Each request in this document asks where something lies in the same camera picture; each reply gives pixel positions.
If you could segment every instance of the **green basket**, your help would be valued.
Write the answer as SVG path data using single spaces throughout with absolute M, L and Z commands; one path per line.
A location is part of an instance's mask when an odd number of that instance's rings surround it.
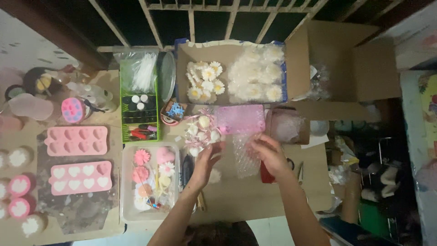
M 133 71 L 132 71 L 132 64 L 137 62 L 137 60 L 121 60 L 120 61 L 120 105 L 121 105 L 121 137 L 122 137 L 122 142 L 128 143 L 128 142 L 157 142 L 160 141 L 162 139 L 161 136 L 161 130 L 160 130 L 160 119 L 159 119 L 159 106 L 158 106 L 158 79 L 155 79 L 155 91 L 154 94 L 151 93 L 147 93 L 146 95 L 148 95 L 149 97 L 152 96 L 155 98 L 155 103 L 156 103 L 156 109 L 152 109 L 152 110 L 145 110 L 146 112 L 149 113 L 148 116 L 142 116 L 142 117 L 137 117 L 137 118 L 143 118 L 143 119 L 147 119 L 150 117 L 156 117 L 156 121 L 153 122 L 144 122 L 144 123 L 124 123 L 124 120 L 127 118 L 123 118 L 124 112 L 132 112 L 129 111 L 128 109 L 128 105 L 124 104 L 121 99 L 125 96 L 134 96 L 134 95 L 144 95 L 144 94 L 138 94 L 138 93 L 134 93 L 134 92 L 130 92 L 127 91 L 125 88 L 123 88 L 123 84 L 126 81 L 132 81 L 133 80 Z M 156 126 L 158 131 L 156 133 L 156 139 L 154 140 L 142 140 L 142 141 L 130 141 L 129 136 L 130 134 L 130 130 L 129 128 L 131 127 L 135 127 L 138 125 L 152 125 L 152 126 Z

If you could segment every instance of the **heart-shaped mold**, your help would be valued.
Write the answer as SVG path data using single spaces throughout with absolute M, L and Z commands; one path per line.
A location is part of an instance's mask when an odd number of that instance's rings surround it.
M 88 129 L 80 129 L 79 130 L 79 136 L 83 140 L 86 140 L 90 136 L 90 133 L 88 132 Z
M 64 135 L 68 140 L 72 140 L 74 136 L 73 130 L 65 130 Z
M 57 133 L 54 130 L 49 131 L 49 136 L 55 141 L 58 140 Z
M 95 141 L 95 142 L 93 143 L 93 148 L 94 148 L 94 150 L 97 151 L 97 152 L 102 151 L 102 149 L 103 149 L 102 142 L 101 142 L 101 141 Z
M 103 136 L 103 130 L 101 128 L 94 129 L 93 135 L 96 137 L 96 139 L 101 139 Z
M 99 172 L 101 175 L 105 175 L 105 173 L 108 171 L 108 167 L 106 164 L 99 164 L 96 168 L 97 172 Z
M 79 143 L 79 149 L 83 153 L 87 152 L 88 151 L 88 143 L 87 142 L 80 142 Z
M 49 148 L 50 148 L 50 150 L 53 152 L 53 153 L 57 153 L 58 152 L 58 143 L 51 143 L 50 145 L 49 145 Z
M 73 142 L 65 142 L 64 149 L 68 153 L 74 152 L 74 149 L 75 149 L 74 143 Z

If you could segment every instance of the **clear plastic container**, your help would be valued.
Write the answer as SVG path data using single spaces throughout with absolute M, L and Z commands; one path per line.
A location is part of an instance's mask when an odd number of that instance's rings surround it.
M 146 149 L 150 153 L 150 160 L 147 164 L 157 167 L 156 151 L 159 147 L 167 147 L 169 151 L 175 154 L 174 175 L 171 177 L 169 191 L 173 192 L 173 199 L 168 201 L 170 207 L 174 206 L 179 195 L 179 172 L 180 172 L 180 153 L 175 143 L 169 142 L 132 142 L 126 143 L 123 149 L 123 158 L 121 166 L 121 187 L 120 187 L 120 218 L 126 224 L 136 222 L 163 220 L 168 211 L 160 208 L 159 210 L 151 208 L 146 211 L 140 211 L 134 206 L 135 182 L 132 180 L 134 155 L 138 149 Z

